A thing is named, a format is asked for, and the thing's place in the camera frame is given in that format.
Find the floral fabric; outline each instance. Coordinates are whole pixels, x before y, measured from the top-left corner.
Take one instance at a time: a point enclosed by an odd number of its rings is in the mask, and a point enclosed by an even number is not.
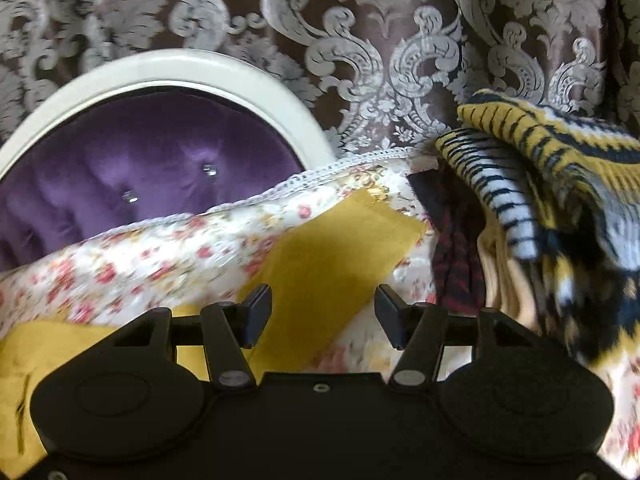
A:
[[[0,0],[0,136],[81,73],[167,47],[265,70],[341,154],[427,146],[456,127],[456,105],[479,88],[617,114],[638,134],[639,8],[638,0]]]
[[[640,476],[640,356],[598,372],[615,399],[613,422],[600,456],[627,478]]]
[[[362,188],[429,226],[387,283],[408,302],[433,301],[431,257],[437,237],[406,175],[436,163],[431,157],[407,158],[405,150],[378,158],[303,173],[261,197],[203,215],[112,230],[5,273],[0,276],[0,338],[16,323],[36,318],[120,326],[156,306],[234,300],[281,234]],[[388,375],[398,356],[370,304],[309,369]]]

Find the white floral pattern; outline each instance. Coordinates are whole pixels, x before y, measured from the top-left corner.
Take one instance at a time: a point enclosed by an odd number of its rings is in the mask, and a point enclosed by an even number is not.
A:
[[[593,371],[615,400],[599,455],[624,477],[635,479],[640,474],[640,355],[624,355],[616,364]]]
[[[605,2],[0,0],[0,135],[79,73],[164,47],[260,66],[312,109],[339,155],[428,148],[484,86],[597,113]]]

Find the damask curtain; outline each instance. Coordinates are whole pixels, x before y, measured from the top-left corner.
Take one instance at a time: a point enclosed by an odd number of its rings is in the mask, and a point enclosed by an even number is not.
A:
[[[489,87],[640,133],[640,0],[0,0],[0,136],[108,60],[182,47],[267,71],[337,153],[430,146]]]

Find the purple tufted cushion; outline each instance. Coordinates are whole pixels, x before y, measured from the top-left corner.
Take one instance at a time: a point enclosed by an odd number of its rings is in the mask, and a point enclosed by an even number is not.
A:
[[[242,200],[302,169],[237,105],[181,89],[121,96],[55,128],[2,179],[0,269],[113,227]],[[128,190],[136,202],[123,200]]]

